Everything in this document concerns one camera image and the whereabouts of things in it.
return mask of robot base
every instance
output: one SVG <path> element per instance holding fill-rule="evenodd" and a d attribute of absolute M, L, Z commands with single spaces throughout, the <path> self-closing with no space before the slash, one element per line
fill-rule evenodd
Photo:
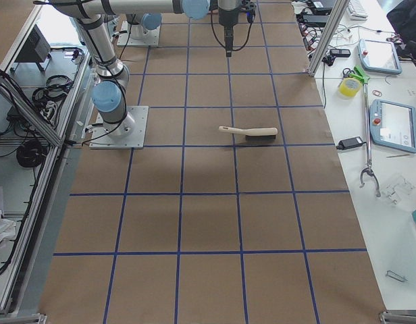
<path fill-rule="evenodd" d="M 117 137 L 106 135 L 93 140 L 89 147 L 92 149 L 141 149 L 145 141 L 145 131 L 147 129 L 148 106 L 127 106 L 128 114 L 134 119 L 134 129 L 126 136 Z M 96 123 L 103 123 L 100 114 L 97 116 Z M 93 138 L 106 134 L 103 127 L 94 129 Z"/>
<path fill-rule="evenodd" d="M 122 22 L 121 31 L 127 30 L 127 21 Z M 160 38 L 160 27 L 154 30 L 148 31 L 147 34 L 145 34 L 140 39 L 133 39 L 130 38 L 128 40 L 127 47 L 147 47 L 147 46 L 159 46 L 159 38 Z M 128 39 L 128 33 L 120 34 L 117 42 L 117 46 L 123 47 L 126 46 Z"/>

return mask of metal profile rail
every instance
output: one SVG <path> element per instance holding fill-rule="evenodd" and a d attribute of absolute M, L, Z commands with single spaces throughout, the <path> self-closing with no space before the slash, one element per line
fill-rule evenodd
<path fill-rule="evenodd" d="M 45 324 L 46 320 L 46 315 L 33 314 L 24 317 L 0 317 L 0 324 Z"/>
<path fill-rule="evenodd" d="M 319 41 L 319 44 L 316 47 L 316 51 L 310 61 L 308 71 L 310 76 L 315 76 L 317 68 L 319 67 L 319 64 L 326 54 L 328 45 L 330 44 L 332 37 L 337 30 L 337 27 L 342 19 L 342 16 L 344 15 L 344 12 L 346 11 L 346 8 L 348 7 L 348 4 L 349 0 L 337 0 L 334 8 L 332 8 L 330 17 L 328 18 L 327 24 L 323 29 L 321 40 Z"/>
<path fill-rule="evenodd" d="M 416 310 L 393 310 L 381 313 L 382 324 L 416 324 Z"/>

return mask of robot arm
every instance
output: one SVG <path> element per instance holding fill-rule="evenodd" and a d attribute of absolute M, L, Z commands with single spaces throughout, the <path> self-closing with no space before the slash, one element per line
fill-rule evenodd
<path fill-rule="evenodd" d="M 219 24 L 224 27 L 226 57 L 232 56 L 234 47 L 234 26 L 238 23 L 242 0 L 218 0 Z"/>
<path fill-rule="evenodd" d="M 50 0 L 50 3 L 75 18 L 86 47 L 97 62 L 100 78 L 118 80 L 124 88 L 128 71 L 116 57 L 101 15 L 184 13 L 189 18 L 201 19 L 209 9 L 209 0 Z"/>

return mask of electronic device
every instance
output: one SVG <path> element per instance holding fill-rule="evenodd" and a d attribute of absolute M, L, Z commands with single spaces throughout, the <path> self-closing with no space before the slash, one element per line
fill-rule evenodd
<path fill-rule="evenodd" d="M 330 55 L 335 57 L 350 57 L 348 49 L 330 49 Z"/>
<path fill-rule="evenodd" d="M 386 74 L 402 73 L 396 49 L 390 42 L 361 39 L 358 55 L 364 70 Z"/>
<path fill-rule="evenodd" d="M 327 16 L 331 13 L 332 8 L 336 4 L 336 0 L 307 0 L 311 12 L 315 16 Z"/>
<path fill-rule="evenodd" d="M 16 63 L 42 63 L 46 60 L 51 46 L 37 25 L 31 30 L 24 46 L 16 57 Z"/>
<path fill-rule="evenodd" d="M 346 13 L 350 20 L 367 20 L 367 17 L 369 17 L 359 0 L 350 0 Z"/>
<path fill-rule="evenodd" d="M 325 27 L 329 16 L 317 16 L 303 14 L 303 23 L 309 24 L 309 26 Z"/>
<path fill-rule="evenodd" d="M 414 107 L 375 100 L 370 107 L 369 119 L 370 134 L 376 144 L 416 153 Z"/>

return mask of tape roll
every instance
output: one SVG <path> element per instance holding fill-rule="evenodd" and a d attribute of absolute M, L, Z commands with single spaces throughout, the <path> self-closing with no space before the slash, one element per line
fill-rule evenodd
<path fill-rule="evenodd" d="M 361 89 L 361 82 L 354 78 L 345 78 L 338 87 L 338 91 L 347 97 L 353 97 Z"/>

